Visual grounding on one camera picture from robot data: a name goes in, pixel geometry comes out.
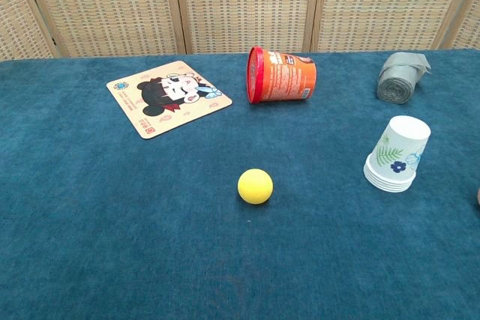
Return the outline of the floral print paper cup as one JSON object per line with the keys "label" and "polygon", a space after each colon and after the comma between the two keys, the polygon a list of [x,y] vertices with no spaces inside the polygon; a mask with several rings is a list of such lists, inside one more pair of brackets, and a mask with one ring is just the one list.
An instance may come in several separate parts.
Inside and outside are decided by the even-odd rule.
{"label": "floral print paper cup", "polygon": [[366,163],[382,176],[407,179],[416,173],[430,135],[431,129],[422,120],[397,115],[390,119]]}

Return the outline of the yellow foam ball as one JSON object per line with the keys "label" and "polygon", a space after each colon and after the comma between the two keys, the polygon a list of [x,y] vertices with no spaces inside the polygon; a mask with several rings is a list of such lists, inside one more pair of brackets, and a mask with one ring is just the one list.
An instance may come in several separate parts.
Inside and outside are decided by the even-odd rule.
{"label": "yellow foam ball", "polygon": [[261,169],[249,169],[241,174],[237,183],[238,194],[247,203],[260,205],[273,193],[270,175]]}

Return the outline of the orange instant noodle tub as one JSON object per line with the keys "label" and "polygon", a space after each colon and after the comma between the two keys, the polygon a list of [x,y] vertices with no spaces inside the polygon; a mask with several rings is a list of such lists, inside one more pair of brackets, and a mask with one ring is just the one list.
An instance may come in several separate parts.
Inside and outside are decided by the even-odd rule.
{"label": "orange instant noodle tub", "polygon": [[317,68],[308,57],[254,46],[247,61],[247,98],[250,103],[306,100],[316,87]]}

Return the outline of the cartoon girl mouse pad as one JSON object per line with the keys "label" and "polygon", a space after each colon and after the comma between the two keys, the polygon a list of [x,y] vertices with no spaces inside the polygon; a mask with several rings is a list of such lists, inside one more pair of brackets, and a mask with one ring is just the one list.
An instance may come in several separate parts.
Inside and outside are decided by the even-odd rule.
{"label": "cartoon girl mouse pad", "polygon": [[174,61],[113,80],[106,87],[143,139],[233,104],[184,61]]}

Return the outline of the grey garbage bag roll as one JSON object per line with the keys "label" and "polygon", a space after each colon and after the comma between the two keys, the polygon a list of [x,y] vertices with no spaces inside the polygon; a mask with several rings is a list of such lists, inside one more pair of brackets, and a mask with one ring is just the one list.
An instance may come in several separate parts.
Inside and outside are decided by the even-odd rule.
{"label": "grey garbage bag roll", "polygon": [[407,103],[417,83],[431,66],[424,54],[395,52],[385,61],[379,73],[376,95],[380,100],[394,104]]}

